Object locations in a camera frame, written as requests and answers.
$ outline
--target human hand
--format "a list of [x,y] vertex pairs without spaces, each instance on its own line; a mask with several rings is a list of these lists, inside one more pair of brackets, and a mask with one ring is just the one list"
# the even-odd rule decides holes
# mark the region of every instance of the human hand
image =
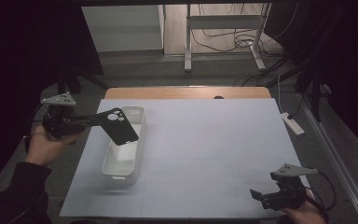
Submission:
[[324,217],[319,209],[305,201],[299,208],[284,208],[282,211],[292,219],[295,224],[325,224]]
[[81,135],[82,133],[76,133],[54,138],[42,125],[38,125],[31,133],[30,147],[25,161],[48,166],[61,155],[68,144],[74,143]]

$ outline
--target white tabletop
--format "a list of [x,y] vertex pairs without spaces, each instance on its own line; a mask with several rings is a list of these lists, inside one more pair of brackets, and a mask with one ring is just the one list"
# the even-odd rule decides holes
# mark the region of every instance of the white tabletop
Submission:
[[249,189],[279,188],[269,173],[300,165],[274,99],[102,100],[98,112],[145,108],[138,181],[113,184],[102,173],[110,139],[93,127],[62,217],[265,218]]

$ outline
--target sleeve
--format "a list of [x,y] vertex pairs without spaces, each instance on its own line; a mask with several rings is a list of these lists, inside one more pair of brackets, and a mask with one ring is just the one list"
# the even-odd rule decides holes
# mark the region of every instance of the sleeve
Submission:
[[0,223],[51,223],[45,182],[49,168],[19,162],[7,189],[0,192]]

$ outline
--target white cable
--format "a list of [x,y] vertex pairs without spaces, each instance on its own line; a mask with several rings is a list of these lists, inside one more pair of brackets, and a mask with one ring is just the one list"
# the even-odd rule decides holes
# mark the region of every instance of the white cable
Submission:
[[292,17],[292,19],[290,20],[289,24],[287,24],[286,28],[285,28],[279,35],[277,35],[277,36],[275,36],[275,37],[272,37],[270,40],[268,40],[268,41],[266,41],[266,42],[264,42],[264,43],[268,43],[269,41],[271,41],[271,40],[273,40],[273,39],[275,39],[275,38],[277,38],[277,37],[283,35],[284,32],[286,32],[286,30],[290,27],[290,25],[292,24],[292,22],[293,22],[293,20],[294,20],[294,18],[295,18],[295,15],[296,15],[296,12],[297,12],[297,8],[298,8],[298,3],[296,4],[295,13],[293,13],[293,17]]
[[283,110],[281,108],[281,85],[280,85],[281,75],[282,74],[279,74],[278,76],[278,107],[281,110],[281,113],[283,113]]

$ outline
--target metal frame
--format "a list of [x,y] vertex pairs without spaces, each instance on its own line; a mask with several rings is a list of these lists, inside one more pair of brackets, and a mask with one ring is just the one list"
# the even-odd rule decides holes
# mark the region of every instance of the metal frame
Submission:
[[258,70],[266,70],[261,59],[258,42],[263,33],[269,12],[270,3],[263,7],[261,15],[221,15],[221,16],[191,16],[190,4],[187,4],[186,16],[186,50],[185,50],[185,71],[191,72],[191,30],[200,29],[254,29],[256,30],[254,41],[249,41],[250,50],[255,58]]
[[304,97],[303,100],[304,110],[310,120],[310,124],[312,125],[312,128],[318,136],[320,142],[322,143],[329,161],[333,165],[338,178],[340,179],[343,187],[345,188],[345,191],[348,193],[351,202],[358,213],[358,185],[351,176],[351,173],[348,171],[344,161],[339,156],[338,151],[326,133],[324,126],[312,115],[312,112],[310,111],[310,103],[308,102],[307,98]]

